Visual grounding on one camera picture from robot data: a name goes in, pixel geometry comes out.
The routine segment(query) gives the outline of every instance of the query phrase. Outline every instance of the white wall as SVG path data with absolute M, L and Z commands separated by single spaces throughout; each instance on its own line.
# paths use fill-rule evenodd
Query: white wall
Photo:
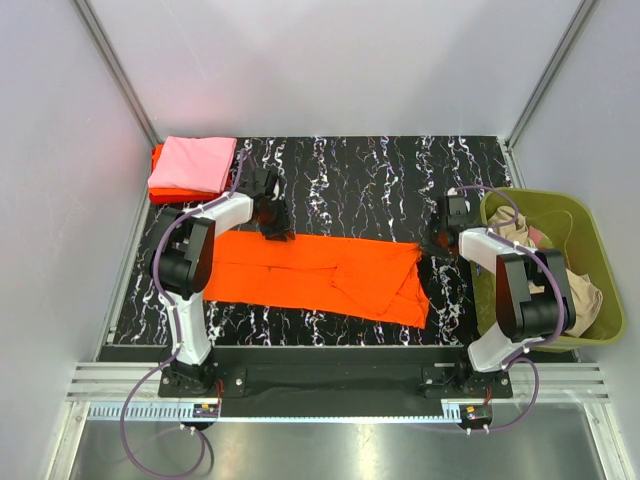
M 579 0 L 92 0 L 161 136 L 507 135 Z
M 0 476 L 39 479 L 99 341 L 148 144 L 71 2 L 0 2 L 0 65 Z
M 516 156 L 529 188 L 559 190 L 592 210 L 626 308 L 620 343 L 587 354 L 601 364 L 629 455 L 640 473 L 640 3 L 603 0 Z

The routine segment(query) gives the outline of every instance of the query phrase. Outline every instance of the black marble surface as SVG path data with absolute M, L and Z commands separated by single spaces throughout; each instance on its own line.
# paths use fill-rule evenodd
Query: black marble surface
M 258 164 L 274 165 L 299 233 L 419 242 L 435 198 L 455 186 L 510 184 L 495 137 L 305 137 L 239 139 Z M 469 193 L 477 207 L 481 193 Z M 165 345 L 167 316 L 143 267 L 157 218 L 151 207 L 114 344 Z M 247 225 L 243 229 L 257 230 Z M 210 302 L 207 331 L 217 345 L 458 344 L 476 335 L 469 265 L 425 257 L 430 301 L 425 329 L 334 313 Z

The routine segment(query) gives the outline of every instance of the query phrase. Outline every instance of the metal frame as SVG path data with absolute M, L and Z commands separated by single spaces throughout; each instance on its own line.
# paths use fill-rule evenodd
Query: metal frame
M 296 350 L 289 350 L 287 355 Z M 92 409 L 92 405 L 122 406 L 126 394 L 137 381 L 154 368 L 154 363 L 81 363 L 76 369 L 69 394 L 67 421 L 60 436 L 56 455 L 52 460 L 49 475 L 52 480 L 66 480 L 72 471 L 73 462 L 80 444 L 82 432 L 87 420 L 101 418 L 102 420 L 116 420 L 119 410 L 115 413 L 105 412 L 104 409 Z M 620 437 L 619 428 L 613 415 L 609 397 L 602 379 L 602 374 L 595 363 L 538 363 L 540 373 L 540 393 L 538 401 L 555 404 L 578 404 L 584 408 L 596 449 L 600 457 L 606 478 L 610 480 L 631 480 L 635 478 L 629 457 Z M 496 404 L 526 403 L 533 390 L 533 375 L 527 365 L 516 365 L 510 372 L 514 397 L 512 399 L 495 400 Z M 158 421 L 174 420 L 175 415 L 167 413 L 170 408 L 187 407 L 193 403 L 215 404 L 216 398 L 184 399 L 159 398 L 157 391 L 160 373 L 152 376 L 144 384 L 135 406 L 145 407 L 155 405 L 157 413 L 146 415 L 146 420 L 155 418 Z M 438 418 L 417 417 L 331 417 L 331 418 L 220 418 L 220 422 L 305 422 L 305 423 L 456 423 L 459 421 L 460 404 L 472 403 L 469 399 L 449 399 L 443 401 L 443 415 Z
M 71 3 L 80 16 L 80 20 L 87 28 L 87 32 L 89 33 L 91 40 L 93 40 L 93 44 L 104 60 L 106 67 L 109 69 L 109 73 L 111 73 L 118 90 L 120 90 L 122 98 L 131 110 L 131 114 L 138 122 L 140 129 L 144 132 L 151 147 L 155 147 L 160 143 L 158 132 L 156 132 L 155 127 L 151 123 L 147 112 L 138 98 L 138 94 L 133 89 L 127 74 L 122 68 L 120 60 L 118 60 L 118 56 L 116 55 L 104 28 L 102 27 L 96 12 L 91 6 L 91 2 L 89 0 L 71 0 Z
M 144 232 L 144 226 L 149 213 L 149 194 L 147 188 L 144 189 L 136 215 L 134 217 L 133 229 L 127 239 L 127 245 L 125 254 L 120 262 L 120 268 L 118 270 L 118 276 L 116 277 L 116 287 L 113 289 L 111 299 L 109 300 L 109 306 L 107 307 L 107 313 L 104 319 L 103 331 L 100 335 L 99 342 L 95 348 L 94 360 L 98 359 L 100 351 L 105 344 L 113 342 L 115 336 L 116 327 L 120 318 L 120 311 L 122 310 L 122 304 L 127 293 L 127 286 L 129 285 L 129 276 L 133 269 L 133 264 L 138 254 L 138 245 L 140 238 Z
M 580 2 L 580 5 L 571 18 L 569 25 L 567 26 L 567 29 L 562 35 L 562 38 L 560 38 L 558 46 L 554 50 L 551 58 L 549 59 L 549 62 L 547 63 L 547 66 L 542 72 L 542 76 L 533 89 L 533 92 L 531 93 L 531 96 L 529 97 L 524 110 L 522 110 L 522 113 L 520 114 L 520 117 L 518 117 L 518 120 L 511 130 L 511 133 L 506 138 L 506 144 L 509 150 L 513 149 L 516 143 L 518 143 L 518 140 L 522 136 L 524 129 L 527 127 L 529 121 L 531 120 L 531 117 L 533 117 L 533 114 L 538 109 L 538 105 L 540 105 L 540 102 L 549 90 L 549 87 L 551 86 L 553 80 L 556 78 L 558 72 L 560 71 L 560 68 L 564 64 L 564 61 L 571 51 L 571 48 L 575 44 L 584 26 L 587 24 L 589 18 L 591 17 L 591 14 L 598 4 L 598 1 L 599 0 L 582 0 L 582 2 Z

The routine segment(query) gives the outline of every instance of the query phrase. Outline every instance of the metal floor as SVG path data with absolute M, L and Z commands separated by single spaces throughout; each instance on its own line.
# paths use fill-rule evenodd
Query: metal floor
M 495 424 L 517 414 L 497 405 Z M 147 467 L 165 474 L 185 471 L 199 442 L 184 432 L 149 443 L 170 423 L 131 422 L 129 443 Z M 215 452 L 192 478 L 276 479 L 604 479 L 578 405 L 537 405 L 512 430 L 467 437 L 418 425 L 326 425 L 220 423 L 206 431 Z M 117 422 L 88 421 L 72 479 L 149 478 L 124 458 Z

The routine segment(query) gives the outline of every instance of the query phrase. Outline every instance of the folded red cloth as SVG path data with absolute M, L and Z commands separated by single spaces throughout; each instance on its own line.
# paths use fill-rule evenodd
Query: folded red cloth
M 162 153 L 163 145 L 158 145 L 151 151 L 151 171 L 155 170 L 158 159 Z M 231 178 L 227 178 L 227 188 L 231 185 Z M 184 188 L 150 188 L 149 200 L 155 205 L 165 203 L 184 202 L 208 202 L 220 196 L 219 193 L 200 192 L 198 190 L 187 190 Z

